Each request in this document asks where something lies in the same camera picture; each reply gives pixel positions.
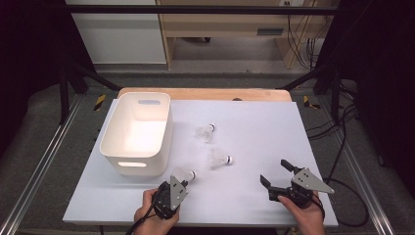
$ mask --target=human hand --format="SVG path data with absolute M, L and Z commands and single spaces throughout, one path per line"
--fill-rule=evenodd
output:
M 318 193 L 314 192 L 313 198 L 317 198 L 317 201 L 319 201 L 317 195 Z M 321 235 L 325 233 L 322 211 L 315 204 L 312 203 L 308 208 L 301 209 L 287 197 L 278 196 L 278 200 L 293 214 L 303 235 Z
M 158 189 L 146 190 L 143 193 L 143 205 L 134 214 L 134 221 L 142 218 L 152 205 L 152 196 Z M 134 230 L 134 235 L 165 235 L 179 220 L 179 211 L 170 219 L 161 219 L 156 216 L 154 210 L 149 214 L 144 223 Z

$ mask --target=storage box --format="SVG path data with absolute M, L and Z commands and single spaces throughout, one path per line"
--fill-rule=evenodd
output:
M 100 151 L 121 174 L 160 175 L 167 166 L 172 133 L 167 94 L 129 92 L 118 99 Z

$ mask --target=white table surface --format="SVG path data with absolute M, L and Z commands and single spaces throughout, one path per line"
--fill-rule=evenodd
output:
M 198 176 L 187 186 L 189 195 L 180 209 L 179 226 L 296 224 L 282 204 L 268 200 L 268 192 L 259 182 L 262 174 L 273 186 L 291 186 L 293 174 L 280 165 L 282 159 L 309 167 L 321 178 L 296 103 L 172 100 L 171 111 L 174 129 L 165 173 L 156 177 L 119 174 L 100 153 L 101 131 L 70 200 L 65 222 L 130 225 L 141 207 L 143 191 L 159 187 L 169 180 L 175 167 L 184 166 Z M 209 123 L 216 129 L 210 142 L 204 143 L 195 132 Z M 224 151 L 235 162 L 210 169 L 208 153 L 212 148 Z M 320 199 L 326 211 L 325 226 L 338 226 L 327 194 L 320 193 Z

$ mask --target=white cabinet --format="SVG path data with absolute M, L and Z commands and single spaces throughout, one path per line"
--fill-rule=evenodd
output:
M 67 0 L 70 5 L 156 5 L 154 0 Z M 157 14 L 72 14 L 94 64 L 165 64 Z

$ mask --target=shuttlecock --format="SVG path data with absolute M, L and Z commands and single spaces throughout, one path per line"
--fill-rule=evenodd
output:
M 234 160 L 232 157 L 219 149 L 212 149 L 208 156 L 208 165 L 210 168 L 216 168 L 221 165 L 231 165 L 233 162 Z
M 214 124 L 205 125 L 196 129 L 196 137 L 208 143 L 214 132 Z
M 185 168 L 185 167 L 176 167 L 171 173 L 179 182 L 190 182 L 196 178 L 196 172 Z

